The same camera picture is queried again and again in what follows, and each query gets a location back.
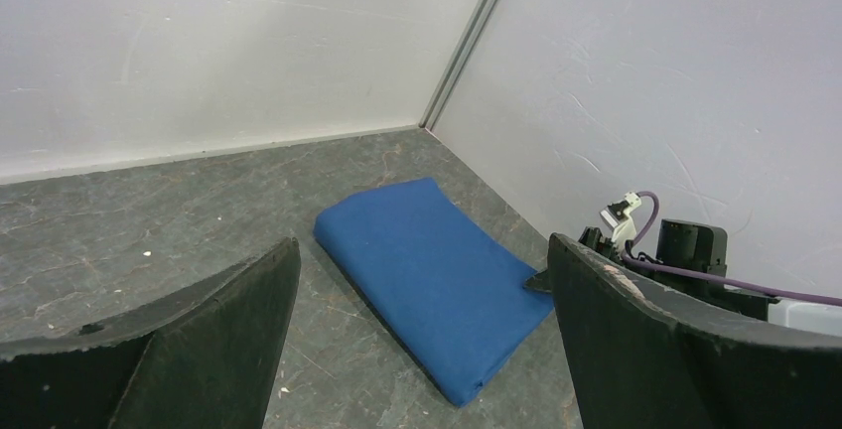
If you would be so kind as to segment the blue surgical drape cloth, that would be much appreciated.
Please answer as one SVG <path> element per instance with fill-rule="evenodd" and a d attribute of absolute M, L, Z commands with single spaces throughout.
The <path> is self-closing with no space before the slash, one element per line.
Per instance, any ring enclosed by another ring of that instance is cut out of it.
<path fill-rule="evenodd" d="M 457 407 L 553 309 L 523 287 L 534 270 L 432 178 L 351 195 L 320 212 L 313 236 Z"/>

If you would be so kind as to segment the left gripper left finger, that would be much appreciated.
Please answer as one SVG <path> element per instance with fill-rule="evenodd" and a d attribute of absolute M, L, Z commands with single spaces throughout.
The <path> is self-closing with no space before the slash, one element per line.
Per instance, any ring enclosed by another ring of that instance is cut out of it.
<path fill-rule="evenodd" d="M 301 269 L 297 240 L 134 310 L 1 347 L 5 428 L 259 428 Z"/>

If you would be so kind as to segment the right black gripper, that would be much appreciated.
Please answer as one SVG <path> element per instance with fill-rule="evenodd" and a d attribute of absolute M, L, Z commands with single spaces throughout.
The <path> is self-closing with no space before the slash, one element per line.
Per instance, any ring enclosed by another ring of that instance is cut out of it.
<path fill-rule="evenodd" d="M 727 232 L 717 226 L 664 219 L 660 222 L 656 253 L 653 257 L 640 252 L 636 259 L 683 270 L 725 277 L 727 271 Z M 711 305 L 765 321 L 772 298 L 750 290 L 731 290 L 724 285 L 669 272 L 634 266 L 633 271 L 693 296 Z M 528 277 L 523 288 L 545 294 L 552 293 L 550 274 L 543 269 Z"/>

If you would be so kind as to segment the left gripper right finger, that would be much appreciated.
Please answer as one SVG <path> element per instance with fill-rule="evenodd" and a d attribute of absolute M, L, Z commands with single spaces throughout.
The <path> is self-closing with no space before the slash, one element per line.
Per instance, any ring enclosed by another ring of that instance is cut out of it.
<path fill-rule="evenodd" d="M 559 233 L 552 297 L 587 428 L 837 428 L 841 341 L 724 310 Z"/>

